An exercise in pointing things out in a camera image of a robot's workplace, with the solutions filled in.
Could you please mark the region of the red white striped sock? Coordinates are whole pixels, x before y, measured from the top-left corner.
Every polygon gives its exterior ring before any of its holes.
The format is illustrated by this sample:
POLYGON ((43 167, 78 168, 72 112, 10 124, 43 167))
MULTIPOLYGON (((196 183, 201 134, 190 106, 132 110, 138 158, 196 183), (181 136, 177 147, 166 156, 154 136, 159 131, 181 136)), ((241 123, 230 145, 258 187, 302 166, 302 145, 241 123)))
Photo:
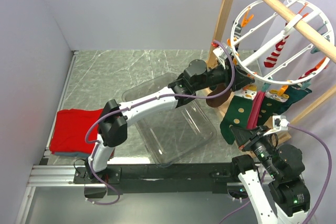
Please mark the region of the red white striped sock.
POLYGON ((287 42, 288 37, 289 36, 286 36, 281 41, 275 44, 274 51, 264 60, 264 66, 266 68, 273 68, 276 65, 278 58, 281 54, 281 51, 283 50, 283 47, 287 42))

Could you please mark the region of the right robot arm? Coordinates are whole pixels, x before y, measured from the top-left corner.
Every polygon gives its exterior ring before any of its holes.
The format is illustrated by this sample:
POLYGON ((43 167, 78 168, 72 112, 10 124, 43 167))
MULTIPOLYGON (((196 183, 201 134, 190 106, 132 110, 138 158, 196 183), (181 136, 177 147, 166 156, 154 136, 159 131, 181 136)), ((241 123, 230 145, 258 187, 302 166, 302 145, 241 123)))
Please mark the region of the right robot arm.
POLYGON ((275 209, 262 189, 252 158, 233 158, 230 175, 243 183, 258 223, 303 223, 310 209, 310 193, 300 177, 305 170, 301 150, 279 146, 277 130, 264 125, 252 130, 231 126, 230 130, 240 150, 253 152, 272 179, 268 187, 275 209))

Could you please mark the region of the brown sock grey cuff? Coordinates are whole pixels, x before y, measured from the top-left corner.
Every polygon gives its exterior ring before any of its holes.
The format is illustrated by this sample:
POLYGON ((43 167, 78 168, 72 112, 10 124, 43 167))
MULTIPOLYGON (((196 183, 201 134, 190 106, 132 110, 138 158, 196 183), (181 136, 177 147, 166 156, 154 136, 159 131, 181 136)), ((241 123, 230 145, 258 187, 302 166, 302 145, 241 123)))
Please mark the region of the brown sock grey cuff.
MULTIPOLYGON (((217 95, 221 93, 222 91, 224 91, 225 89, 226 89, 226 84, 221 83, 217 85, 216 88, 213 91, 211 91, 207 96, 210 97, 210 96, 217 95)), ((206 99, 206 104, 211 108, 217 108, 221 106, 223 103, 225 103, 230 97, 230 95, 231 95, 231 90, 228 90, 226 93, 216 98, 206 99)))

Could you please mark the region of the green dotted duck sock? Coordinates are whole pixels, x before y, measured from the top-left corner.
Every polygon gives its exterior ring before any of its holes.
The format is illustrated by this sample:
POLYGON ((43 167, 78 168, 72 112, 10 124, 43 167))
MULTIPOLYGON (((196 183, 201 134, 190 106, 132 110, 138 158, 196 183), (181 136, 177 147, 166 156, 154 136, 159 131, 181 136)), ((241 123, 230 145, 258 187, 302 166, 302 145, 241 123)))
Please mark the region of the green dotted duck sock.
POLYGON ((235 141, 230 129, 231 126, 246 128, 256 94, 257 86, 254 84, 247 85, 234 92, 225 116, 220 123, 220 132, 227 144, 232 145, 235 141))

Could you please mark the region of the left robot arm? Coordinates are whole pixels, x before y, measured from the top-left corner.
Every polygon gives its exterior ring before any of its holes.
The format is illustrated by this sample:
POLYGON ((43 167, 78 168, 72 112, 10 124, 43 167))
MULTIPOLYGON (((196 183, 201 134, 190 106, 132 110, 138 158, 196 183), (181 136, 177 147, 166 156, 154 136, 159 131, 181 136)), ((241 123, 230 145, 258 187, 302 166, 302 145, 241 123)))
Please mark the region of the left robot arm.
POLYGON ((193 60, 176 80, 161 90, 142 98, 117 103, 108 101, 99 119, 89 128, 85 135, 86 143, 94 128, 98 129, 94 148, 85 161, 86 176, 91 182, 99 183, 104 179, 107 162, 113 156, 117 146, 128 138, 128 127, 150 114, 172 110, 197 99, 196 92, 206 88, 224 84, 227 91, 237 91, 254 83, 255 80, 240 66, 230 59, 213 69, 208 69, 204 60, 193 60))

